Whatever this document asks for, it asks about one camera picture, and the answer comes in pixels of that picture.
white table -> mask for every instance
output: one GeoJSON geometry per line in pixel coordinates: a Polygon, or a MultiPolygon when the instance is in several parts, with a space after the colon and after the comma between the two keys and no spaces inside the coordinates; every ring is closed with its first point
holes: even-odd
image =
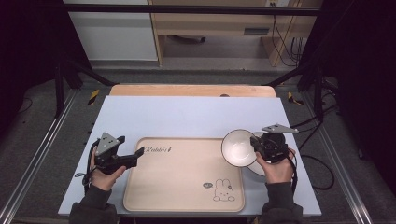
{"type": "MultiPolygon", "coordinates": [[[[119,155],[129,155],[143,137],[213,137],[222,138],[235,129],[258,132],[272,124],[289,126],[283,105],[278,98],[266,97],[201,97],[201,96],[107,96],[76,173],[86,171],[90,147],[103,132],[114,137],[125,136],[119,155]]],[[[297,148],[293,135],[286,133],[286,143],[297,148]]],[[[320,216],[315,193],[297,151],[299,176],[294,201],[304,208],[304,216],[320,216]]],[[[129,212],[122,204],[128,170],[113,187],[109,203],[120,216],[128,217],[252,217],[261,213],[268,202],[265,177],[242,168],[245,207],[237,213],[158,213],[129,212]]],[[[59,209],[69,215],[74,202],[84,196],[81,177],[73,177],[59,209]]]]}

aluminum rail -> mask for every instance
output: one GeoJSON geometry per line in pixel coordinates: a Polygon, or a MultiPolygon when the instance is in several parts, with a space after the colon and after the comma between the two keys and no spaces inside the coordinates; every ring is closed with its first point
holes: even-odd
{"type": "MultiPolygon", "coordinates": [[[[303,92],[302,94],[304,102],[307,103],[307,107],[310,113],[315,116],[315,112],[313,110],[313,102],[312,98],[308,95],[308,93],[303,92]]],[[[332,164],[332,168],[334,169],[334,174],[337,176],[338,181],[340,182],[341,189],[344,191],[347,201],[349,202],[349,206],[355,216],[357,222],[359,224],[372,224],[373,221],[366,209],[366,206],[361,199],[361,196],[358,193],[355,185],[353,184],[352,179],[347,171],[347,168],[341,161],[341,158],[338,156],[337,151],[332,144],[332,140],[330,136],[327,134],[326,129],[321,125],[318,129],[320,137],[323,141],[323,145],[325,147],[325,151],[327,156],[329,157],[329,161],[332,164]]]]}
{"type": "Polygon", "coordinates": [[[118,13],[181,13],[181,14],[235,14],[319,16],[334,11],[300,7],[221,7],[221,6],[172,6],[172,5],[110,5],[110,4],[40,4],[40,9],[67,10],[69,12],[118,12],[118,13]]]}

wooden tray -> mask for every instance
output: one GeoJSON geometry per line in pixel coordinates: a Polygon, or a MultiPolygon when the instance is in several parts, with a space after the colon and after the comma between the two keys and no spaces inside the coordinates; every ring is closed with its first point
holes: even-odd
{"type": "Polygon", "coordinates": [[[238,212],[245,206],[241,170],[218,138],[142,138],[145,154],[124,195],[129,211],[238,212]]]}

black cable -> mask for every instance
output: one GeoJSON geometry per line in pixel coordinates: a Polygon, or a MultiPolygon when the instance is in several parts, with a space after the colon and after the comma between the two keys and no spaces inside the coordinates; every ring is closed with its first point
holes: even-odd
{"type": "Polygon", "coordinates": [[[96,140],[96,141],[92,144],[92,146],[91,146],[90,154],[88,155],[88,162],[87,162],[87,171],[86,171],[86,173],[85,173],[85,174],[83,174],[83,173],[77,173],[77,174],[75,174],[75,177],[81,177],[81,176],[83,176],[83,177],[82,177],[82,185],[84,186],[84,192],[85,192],[85,193],[87,193],[88,189],[90,188],[90,177],[91,177],[91,174],[92,174],[92,172],[93,172],[94,170],[96,170],[96,168],[97,168],[96,166],[93,166],[93,167],[91,168],[91,159],[92,159],[93,150],[95,149],[95,147],[98,146],[99,141],[100,141],[100,139],[96,140]]]}
{"type": "Polygon", "coordinates": [[[320,125],[323,123],[323,121],[318,124],[318,126],[315,128],[315,130],[308,135],[308,137],[303,141],[303,143],[298,147],[298,150],[301,151],[301,149],[303,148],[303,146],[305,145],[306,142],[308,142],[308,140],[312,137],[312,135],[314,135],[314,133],[318,130],[318,128],[320,127],[320,125]]]}
{"type": "MultiPolygon", "coordinates": [[[[275,15],[274,15],[274,24],[273,24],[273,27],[274,27],[274,28],[276,27],[276,16],[275,16],[275,15]]],[[[275,44],[275,40],[274,40],[274,30],[275,30],[275,29],[274,29],[274,28],[273,28],[273,32],[272,32],[271,39],[272,39],[274,48],[275,48],[277,54],[279,55],[280,61],[282,61],[282,63],[285,64],[286,66],[294,67],[294,65],[286,64],[285,61],[283,61],[282,54],[279,52],[279,50],[277,49],[276,44],[275,44]]]]}
{"type": "Polygon", "coordinates": [[[330,174],[331,174],[331,176],[332,176],[332,182],[330,183],[329,186],[327,186],[327,187],[318,187],[318,186],[312,185],[312,188],[314,188],[314,189],[322,189],[322,190],[331,189],[332,186],[334,185],[334,182],[335,182],[334,172],[332,171],[332,169],[331,169],[326,163],[324,163],[324,162],[321,161],[320,159],[315,158],[315,157],[313,157],[313,156],[301,155],[301,158],[309,158],[309,159],[311,159],[311,160],[314,160],[314,161],[319,162],[320,164],[324,165],[324,166],[329,170],[329,172],[330,172],[330,174]]]}
{"type": "MultiPolygon", "coordinates": [[[[294,16],[291,16],[291,20],[290,20],[290,22],[289,22],[288,29],[286,30],[286,34],[289,32],[289,29],[290,29],[290,27],[291,27],[291,22],[293,21],[293,19],[294,19],[294,16]]],[[[289,57],[291,58],[291,60],[294,61],[293,57],[289,54],[289,51],[288,51],[288,48],[287,48],[287,46],[286,46],[285,40],[282,38],[282,35],[280,34],[279,30],[277,29],[277,25],[276,25],[276,15],[274,15],[274,24],[273,24],[273,30],[272,30],[272,36],[271,36],[271,39],[272,39],[274,48],[275,48],[277,54],[279,55],[279,58],[280,58],[280,60],[282,61],[283,64],[285,64],[286,66],[290,66],[290,67],[296,66],[296,65],[286,64],[286,63],[283,61],[282,55],[280,54],[280,52],[279,52],[279,50],[277,49],[276,44],[275,44],[275,40],[274,40],[274,30],[275,30],[275,29],[276,29],[276,31],[277,31],[277,34],[279,35],[280,40],[282,41],[282,45],[285,47],[285,50],[286,50],[287,54],[289,55],[289,57]]]]}
{"type": "Polygon", "coordinates": [[[286,159],[288,159],[288,161],[290,162],[291,168],[293,169],[293,172],[294,172],[294,176],[291,178],[291,179],[292,179],[291,191],[292,191],[293,194],[294,194],[294,191],[296,190],[296,187],[297,187],[297,181],[298,181],[298,176],[297,176],[297,159],[296,159],[295,154],[294,154],[290,149],[289,149],[289,152],[291,152],[291,154],[293,154],[294,161],[295,161],[295,164],[294,164],[293,161],[291,160],[291,158],[289,157],[289,155],[286,157],[286,159]]]}
{"type": "MultiPolygon", "coordinates": [[[[323,113],[328,112],[329,110],[333,109],[333,108],[336,107],[336,106],[338,106],[338,104],[329,106],[329,108],[326,108],[326,109],[323,110],[323,113]]],[[[316,119],[317,117],[318,117],[318,116],[314,116],[314,117],[311,118],[311,119],[305,120],[305,121],[303,121],[303,122],[301,122],[301,123],[298,123],[298,124],[291,125],[290,127],[291,127],[292,129],[295,129],[295,128],[297,128],[297,127],[300,127],[300,126],[302,126],[302,125],[305,125],[305,124],[311,122],[312,120],[316,119]]]]}

black tripod stand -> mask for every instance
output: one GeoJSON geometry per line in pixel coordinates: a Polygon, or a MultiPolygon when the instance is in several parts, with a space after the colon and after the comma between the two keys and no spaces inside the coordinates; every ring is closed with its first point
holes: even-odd
{"type": "Polygon", "coordinates": [[[64,49],[64,46],[62,46],[61,41],[58,39],[59,36],[53,33],[53,29],[49,25],[50,21],[43,18],[44,17],[43,15],[56,13],[57,19],[60,18],[59,20],[65,21],[66,25],[73,26],[73,23],[68,17],[66,10],[63,11],[58,10],[56,12],[43,11],[36,1],[27,1],[27,2],[25,3],[25,5],[28,6],[23,6],[23,12],[24,12],[23,14],[30,23],[30,25],[35,29],[35,35],[38,37],[38,39],[41,40],[44,50],[49,55],[49,60],[50,60],[50,62],[48,62],[49,66],[54,68],[53,72],[55,78],[56,101],[57,101],[55,118],[58,118],[64,109],[63,79],[67,81],[71,89],[79,89],[83,84],[81,78],[78,76],[78,72],[84,73],[106,86],[114,86],[118,84],[109,81],[99,76],[95,72],[93,72],[88,62],[88,58],[83,50],[81,50],[82,52],[75,53],[75,52],[70,52],[72,50],[64,49]]]}
{"type": "Polygon", "coordinates": [[[341,13],[341,15],[336,19],[336,22],[332,26],[332,29],[327,33],[324,38],[320,41],[316,50],[312,53],[309,60],[304,63],[301,63],[297,68],[288,72],[286,75],[266,84],[262,84],[263,86],[271,86],[276,87],[286,80],[302,75],[297,88],[299,91],[307,91],[309,87],[314,84],[314,112],[320,122],[323,121],[323,107],[321,102],[321,91],[323,88],[330,89],[336,92],[336,89],[329,85],[327,82],[323,82],[323,64],[325,63],[327,56],[332,52],[332,47],[339,43],[342,35],[340,34],[341,30],[344,30],[345,19],[348,15],[348,11],[354,7],[359,0],[351,0],[349,4],[346,6],[345,10],[341,13]]]}

